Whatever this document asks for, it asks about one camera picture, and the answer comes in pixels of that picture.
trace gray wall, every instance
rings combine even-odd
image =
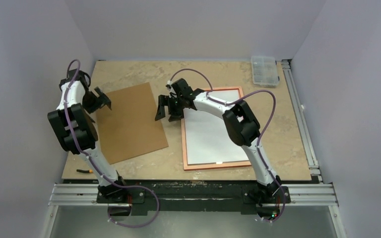
[[[350,237],[381,237],[381,0],[328,0],[292,63]]]
[[[0,0],[0,237],[36,238],[66,153],[47,122],[70,60],[93,58],[63,0]]]
[[[66,0],[97,59],[291,59],[325,0]]]

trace whiteboard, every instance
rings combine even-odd
[[[213,91],[209,95],[226,101],[240,98],[238,89]],[[184,120],[188,165],[248,160],[243,149],[230,140],[223,119],[206,112],[184,109]]]

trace wall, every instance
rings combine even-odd
[[[97,59],[291,59],[325,0],[66,0]]]
[[[68,63],[93,58],[63,0],[0,0],[0,237],[36,238],[66,153],[47,121]]]
[[[381,0],[328,0],[291,66],[349,237],[381,237]]]

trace plastic box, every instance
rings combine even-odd
[[[252,79],[263,87],[276,87],[280,81],[274,57],[252,56]]]

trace tabletop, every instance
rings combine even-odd
[[[149,82],[155,101],[166,94],[167,80],[179,69],[193,68],[205,74],[213,87],[241,86],[244,94],[264,89],[252,82],[250,61],[97,61],[91,88],[100,87],[107,93]],[[280,83],[268,88],[277,99],[274,117],[262,137],[262,145],[273,168],[282,180],[311,180],[305,150],[300,136],[293,105],[281,63],[277,64]],[[193,88],[206,88],[206,81],[190,71],[180,72],[175,79],[184,78]],[[246,99],[261,128],[272,109],[269,94],[258,93]],[[162,120],[169,147],[113,164],[125,179],[191,179],[191,180],[252,180],[252,167],[184,171],[180,121]],[[77,155],[68,154],[63,179],[94,179],[93,174],[81,174],[88,169]]]

